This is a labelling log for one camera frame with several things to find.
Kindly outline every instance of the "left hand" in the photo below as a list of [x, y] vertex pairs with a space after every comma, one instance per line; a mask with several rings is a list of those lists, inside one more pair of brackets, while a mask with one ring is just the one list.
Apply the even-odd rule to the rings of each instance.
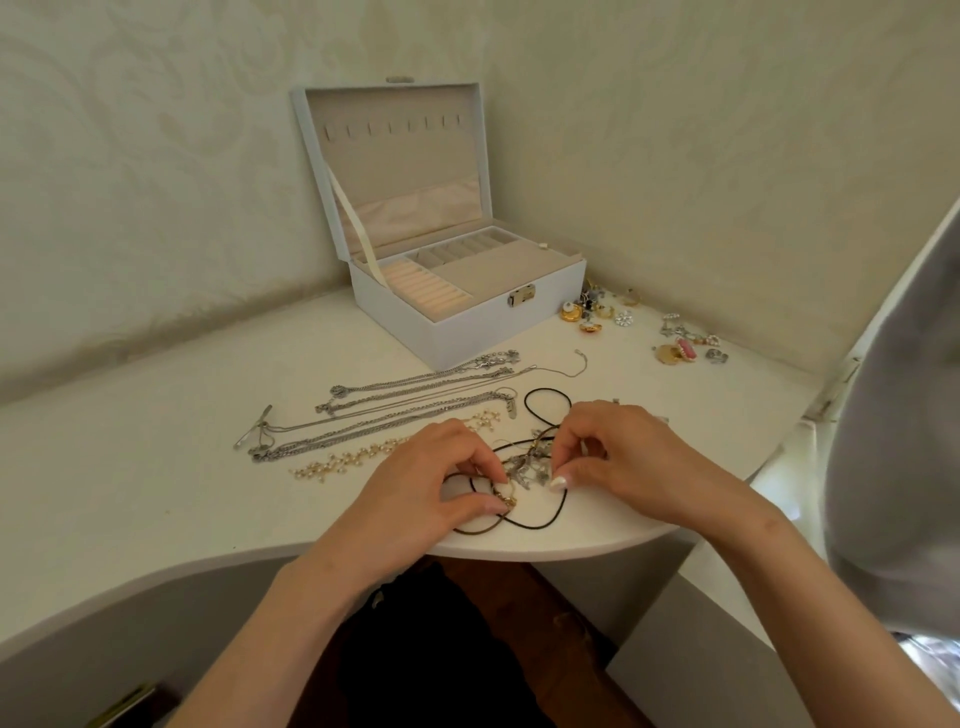
[[460, 420], [427, 425], [380, 464], [303, 558], [336, 570], [362, 591], [415, 562], [453, 528], [507, 512], [502, 500], [488, 494], [441, 500], [444, 476], [453, 470], [507, 482], [500, 459]]

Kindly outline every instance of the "fingernail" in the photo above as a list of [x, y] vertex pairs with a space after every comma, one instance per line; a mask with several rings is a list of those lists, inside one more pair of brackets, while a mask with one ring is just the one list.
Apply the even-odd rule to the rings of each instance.
[[497, 500], [488, 500], [485, 509], [491, 516], [502, 516], [510, 510], [507, 504], [499, 498]]
[[567, 485], [566, 478], [562, 475], [557, 475], [557, 477], [550, 481], [550, 485], [548, 485], [546, 489], [550, 491], [550, 493], [562, 493], [566, 490]]

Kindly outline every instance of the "metal latch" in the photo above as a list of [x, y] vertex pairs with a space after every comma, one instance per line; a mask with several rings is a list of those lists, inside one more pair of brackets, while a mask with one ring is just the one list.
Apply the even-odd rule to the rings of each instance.
[[507, 297], [507, 303], [510, 305], [510, 308], [514, 308], [525, 301], [530, 301], [530, 299], [536, 295], [537, 286], [533, 283], [528, 283], [510, 294], [510, 296]]

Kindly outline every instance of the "gold pearl necklace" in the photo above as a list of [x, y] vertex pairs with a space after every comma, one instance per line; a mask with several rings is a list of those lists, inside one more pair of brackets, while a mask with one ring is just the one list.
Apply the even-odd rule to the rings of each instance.
[[[461, 419], [461, 422], [472, 432], [479, 432], [482, 429], [493, 432], [494, 423], [500, 422], [500, 413], [485, 409], [483, 412]], [[303, 468], [292, 470], [290, 473], [297, 480], [316, 478], [323, 483], [331, 473], [346, 473], [348, 466], [359, 467], [382, 452], [389, 454], [394, 451], [396, 446], [402, 445], [409, 439], [409, 437], [392, 437], [382, 443], [374, 443], [366, 448], [360, 448], [356, 452], [345, 452], [342, 455], [331, 454], [325, 463], [315, 461]]]

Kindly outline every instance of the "wooden floor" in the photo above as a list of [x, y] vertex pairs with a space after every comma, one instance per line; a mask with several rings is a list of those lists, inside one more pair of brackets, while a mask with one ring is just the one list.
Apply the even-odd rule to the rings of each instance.
[[[523, 667], [540, 707], [559, 728], [653, 728], [603, 670], [612, 645], [528, 564], [428, 557], [440, 562]], [[336, 686], [349, 621], [317, 665], [290, 728], [347, 726]]]

